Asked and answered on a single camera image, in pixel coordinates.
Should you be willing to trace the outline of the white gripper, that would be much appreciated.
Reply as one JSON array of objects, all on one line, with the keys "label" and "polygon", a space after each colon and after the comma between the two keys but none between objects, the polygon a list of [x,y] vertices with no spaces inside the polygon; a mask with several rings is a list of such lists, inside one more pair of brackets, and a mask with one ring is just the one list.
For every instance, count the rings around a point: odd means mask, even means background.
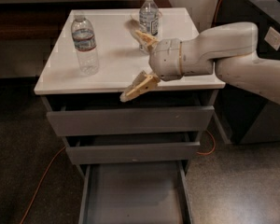
[{"label": "white gripper", "polygon": [[150,34],[140,30],[135,31],[136,40],[140,49],[150,53],[149,65],[153,72],[142,71],[133,83],[121,94],[120,100],[125,103],[138,96],[153,91],[163,81],[179,80],[182,78],[180,71],[180,47],[181,41],[177,38],[159,40]]}]

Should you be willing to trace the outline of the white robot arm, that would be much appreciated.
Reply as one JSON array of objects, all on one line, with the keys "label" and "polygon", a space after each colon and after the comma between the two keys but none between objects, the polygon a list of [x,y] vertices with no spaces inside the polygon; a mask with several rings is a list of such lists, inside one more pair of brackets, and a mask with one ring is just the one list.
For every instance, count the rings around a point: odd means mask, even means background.
[{"label": "white robot arm", "polygon": [[258,27],[252,22],[217,26],[186,41],[159,41],[138,30],[133,36],[148,52],[152,72],[141,72],[120,96],[122,102],[155,90],[162,81],[215,74],[229,85],[280,105],[280,60],[258,56]]}]

